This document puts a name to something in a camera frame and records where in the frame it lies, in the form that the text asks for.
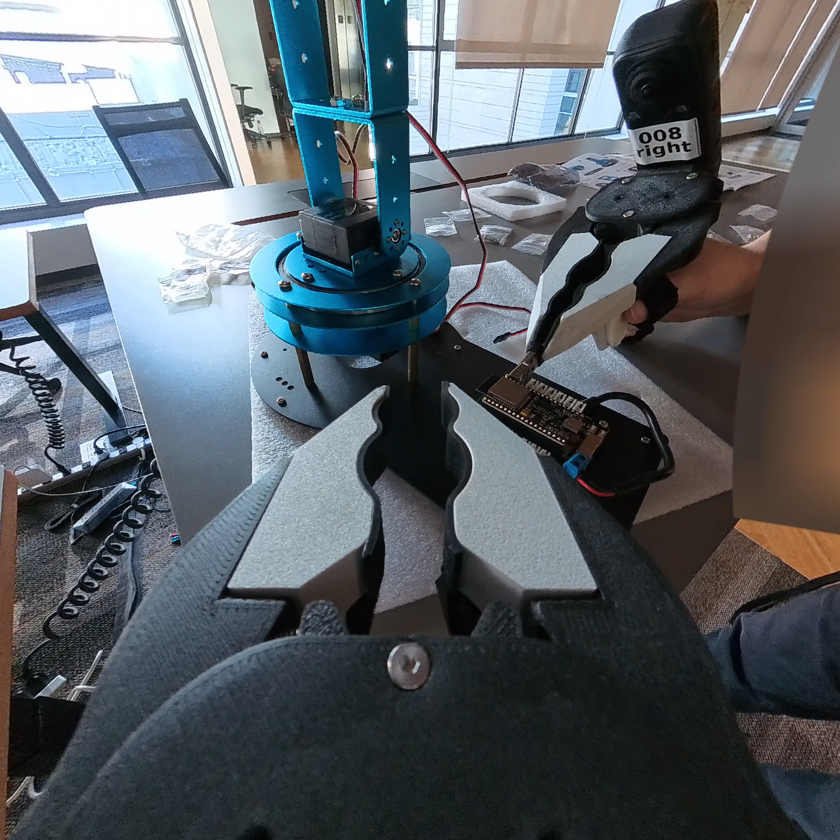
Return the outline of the black circuit board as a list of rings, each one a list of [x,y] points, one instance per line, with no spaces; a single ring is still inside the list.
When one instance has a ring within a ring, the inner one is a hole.
[[[583,477],[608,435],[609,423],[589,416],[585,400],[535,375],[524,384],[491,376],[477,392],[490,414],[574,479]]]

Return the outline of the printed instruction sheet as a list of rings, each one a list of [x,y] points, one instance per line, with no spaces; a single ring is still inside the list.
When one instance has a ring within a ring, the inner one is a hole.
[[[563,163],[563,167],[576,172],[582,182],[585,178],[599,178],[623,176],[623,173],[634,173],[637,165],[635,159],[627,154],[580,154]]]
[[[718,176],[722,181],[724,192],[736,192],[743,187],[765,182],[774,177],[775,173],[751,170],[731,164],[721,164]]]

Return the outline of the dark plastic bag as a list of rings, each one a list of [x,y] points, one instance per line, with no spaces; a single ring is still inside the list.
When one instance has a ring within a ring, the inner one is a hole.
[[[523,163],[511,168],[508,175],[540,191],[563,197],[572,194],[581,182],[578,172],[564,164]]]

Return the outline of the black mesh chair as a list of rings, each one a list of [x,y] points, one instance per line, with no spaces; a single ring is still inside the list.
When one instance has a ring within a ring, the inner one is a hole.
[[[232,186],[187,99],[92,110],[142,198]]]

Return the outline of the dark grey desk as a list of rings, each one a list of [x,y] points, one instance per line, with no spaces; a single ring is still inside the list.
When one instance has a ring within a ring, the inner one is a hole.
[[[519,162],[561,162],[606,152],[605,139],[531,144],[519,152],[454,158],[470,180],[504,176]],[[301,165],[279,164],[279,145],[257,153],[257,183],[230,190],[96,206],[87,229],[108,292],[140,407],[163,468],[171,509],[188,542],[250,483],[248,291],[221,287],[210,305],[170,311],[158,278],[179,260],[175,231],[251,223],[282,235],[298,228],[290,195]],[[745,318],[660,323],[620,352],[727,443],[732,442]],[[681,590],[736,525],[730,490],[633,528],[633,536]]]

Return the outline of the wood edged side table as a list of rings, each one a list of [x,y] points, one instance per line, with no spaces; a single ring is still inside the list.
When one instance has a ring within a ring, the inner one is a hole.
[[[17,318],[27,321],[99,403],[108,417],[107,430],[117,440],[127,427],[117,388],[93,370],[38,303],[32,237],[21,228],[1,233],[1,321]]]

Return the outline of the crumpled clear plastic bag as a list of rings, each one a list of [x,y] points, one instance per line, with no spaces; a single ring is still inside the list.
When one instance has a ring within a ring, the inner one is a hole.
[[[181,243],[191,251],[209,258],[250,261],[263,247],[265,238],[260,232],[231,224],[206,224],[191,232],[176,232]]]
[[[248,268],[235,260],[188,259],[159,279],[159,289],[165,305],[198,305],[211,302],[211,287],[249,282]]]

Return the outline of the person's right forearm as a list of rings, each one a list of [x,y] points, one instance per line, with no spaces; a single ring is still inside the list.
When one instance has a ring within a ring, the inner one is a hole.
[[[767,231],[752,242],[733,246],[722,272],[722,299],[717,310],[720,317],[750,315],[756,286],[760,277],[764,254],[770,242]]]

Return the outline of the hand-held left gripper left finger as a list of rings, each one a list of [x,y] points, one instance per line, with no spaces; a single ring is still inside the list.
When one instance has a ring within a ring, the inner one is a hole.
[[[389,390],[375,388],[290,457],[227,583],[231,596],[373,615],[384,573],[375,441]]]

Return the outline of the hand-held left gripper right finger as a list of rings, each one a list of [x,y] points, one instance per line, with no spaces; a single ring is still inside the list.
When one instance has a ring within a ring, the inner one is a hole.
[[[438,577],[444,617],[478,618],[494,602],[521,618],[542,602],[601,607],[556,465],[456,384],[442,383],[440,405],[456,480]]]

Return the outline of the distant black office chair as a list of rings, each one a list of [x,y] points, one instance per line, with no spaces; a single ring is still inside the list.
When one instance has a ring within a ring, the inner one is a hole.
[[[240,86],[233,82],[230,83],[230,87],[238,94],[236,109],[246,140],[250,143],[253,150],[257,150],[258,142],[260,141],[264,141],[267,148],[271,149],[271,139],[264,133],[261,127],[260,118],[263,115],[263,111],[259,108],[249,106],[245,102],[245,92],[250,91],[252,87]]]

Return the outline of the beige roller blind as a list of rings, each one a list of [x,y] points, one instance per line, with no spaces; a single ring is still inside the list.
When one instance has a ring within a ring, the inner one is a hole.
[[[602,67],[618,1],[460,1],[458,69]]]

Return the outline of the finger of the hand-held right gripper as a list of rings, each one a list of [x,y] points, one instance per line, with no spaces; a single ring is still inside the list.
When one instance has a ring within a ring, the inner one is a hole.
[[[560,320],[560,326],[549,342],[547,361],[593,336],[598,350],[616,347],[623,341],[627,326],[623,313],[636,300],[636,278],[642,274],[670,237],[645,234],[619,244],[608,259],[608,266],[583,292]]]
[[[526,336],[526,351],[547,358],[561,317],[580,302],[584,289],[603,273],[603,243],[590,233],[573,233],[543,268]]]

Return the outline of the large window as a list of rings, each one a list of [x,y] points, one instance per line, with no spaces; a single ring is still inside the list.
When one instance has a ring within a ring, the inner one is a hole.
[[[186,99],[225,176],[252,181],[220,94],[204,2],[2,2],[2,224],[75,216],[139,190],[96,107]]]

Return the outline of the scattered small clear part bags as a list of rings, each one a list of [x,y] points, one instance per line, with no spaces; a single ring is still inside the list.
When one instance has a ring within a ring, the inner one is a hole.
[[[729,226],[733,235],[732,241],[740,245],[752,243],[770,230],[777,213],[775,208],[762,204],[753,204],[745,208],[738,213],[738,217],[746,218],[747,221]],[[435,237],[454,236],[458,233],[458,224],[471,221],[472,213],[467,208],[444,211],[442,216],[424,219],[425,234]],[[486,244],[509,245],[514,250],[531,256],[544,255],[550,241],[548,234],[537,233],[524,236],[513,243],[513,228],[506,225],[483,224],[479,226],[479,233]]]

